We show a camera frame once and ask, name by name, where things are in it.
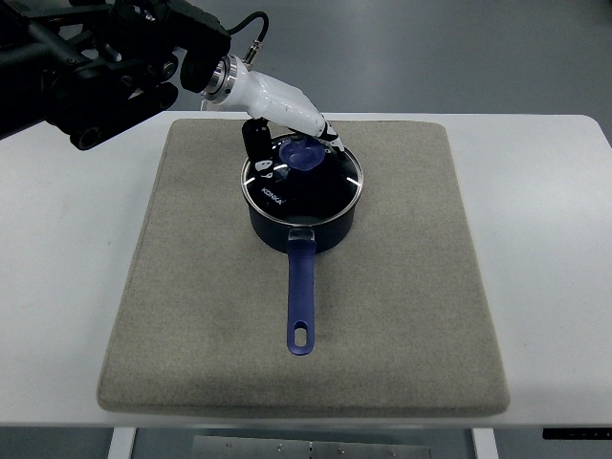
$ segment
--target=black cable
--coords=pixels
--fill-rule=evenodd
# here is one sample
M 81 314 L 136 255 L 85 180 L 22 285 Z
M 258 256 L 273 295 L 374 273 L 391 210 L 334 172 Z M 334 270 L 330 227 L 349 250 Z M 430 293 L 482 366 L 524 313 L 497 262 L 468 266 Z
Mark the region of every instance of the black cable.
M 270 20 L 268 19 L 268 15 L 265 12 L 263 12 L 263 11 L 256 11 L 256 12 L 254 12 L 252 14 L 249 14 L 236 27 L 232 27 L 231 29 L 228 29 L 228 33 L 230 35 L 234 35 L 235 33 L 239 33 L 245 27 L 247 27 L 253 20 L 255 20 L 258 17 L 261 17 L 264 20 L 264 25 L 261 28 L 261 32 L 259 33 L 259 36 L 257 36 L 257 41 L 259 41 L 259 42 L 264 41 L 264 37 L 266 36 L 266 33 L 268 32 L 268 25 L 270 24 Z

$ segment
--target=blue handle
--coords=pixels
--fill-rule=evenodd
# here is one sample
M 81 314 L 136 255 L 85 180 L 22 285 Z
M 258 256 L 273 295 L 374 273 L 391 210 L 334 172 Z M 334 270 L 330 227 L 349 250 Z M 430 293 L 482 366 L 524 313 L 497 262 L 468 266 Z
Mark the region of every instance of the blue handle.
M 290 235 L 287 242 L 287 254 L 289 255 L 287 347 L 292 354 L 297 356 L 310 354 L 315 347 L 316 252 L 317 242 L 310 237 L 292 238 Z M 295 331 L 300 329 L 305 331 L 305 343 L 295 342 Z

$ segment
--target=saucepan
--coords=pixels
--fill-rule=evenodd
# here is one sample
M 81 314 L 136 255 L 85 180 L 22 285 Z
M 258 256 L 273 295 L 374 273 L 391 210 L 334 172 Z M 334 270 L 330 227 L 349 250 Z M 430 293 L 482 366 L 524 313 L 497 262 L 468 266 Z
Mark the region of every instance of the saucepan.
M 363 173 L 347 148 L 337 152 L 301 134 L 274 138 L 272 152 L 245 161 L 242 191 L 256 234 L 288 254 L 287 347 L 304 356 L 315 346 L 315 255 L 351 229 Z

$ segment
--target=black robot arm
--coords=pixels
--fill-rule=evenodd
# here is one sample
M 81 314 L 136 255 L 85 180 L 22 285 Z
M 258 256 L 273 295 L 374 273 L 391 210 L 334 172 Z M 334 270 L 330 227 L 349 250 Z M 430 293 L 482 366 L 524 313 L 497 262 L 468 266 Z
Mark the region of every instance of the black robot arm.
M 72 0 L 18 11 L 0 0 L 0 139 L 42 120 L 85 150 L 172 105 L 167 82 L 187 51 L 181 84 L 201 92 L 230 50 L 213 15 L 184 0 Z M 80 25 L 68 39 L 64 26 Z

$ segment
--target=gray felt mat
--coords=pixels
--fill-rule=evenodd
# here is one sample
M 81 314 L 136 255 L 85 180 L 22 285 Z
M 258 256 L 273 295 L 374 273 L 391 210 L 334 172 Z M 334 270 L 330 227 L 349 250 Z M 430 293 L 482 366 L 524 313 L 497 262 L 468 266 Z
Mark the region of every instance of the gray felt mat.
M 286 348 L 287 259 L 251 229 L 239 120 L 168 135 L 99 380 L 113 411 L 489 415 L 509 403 L 444 127 L 335 122 L 364 170 L 317 256 L 316 345 Z

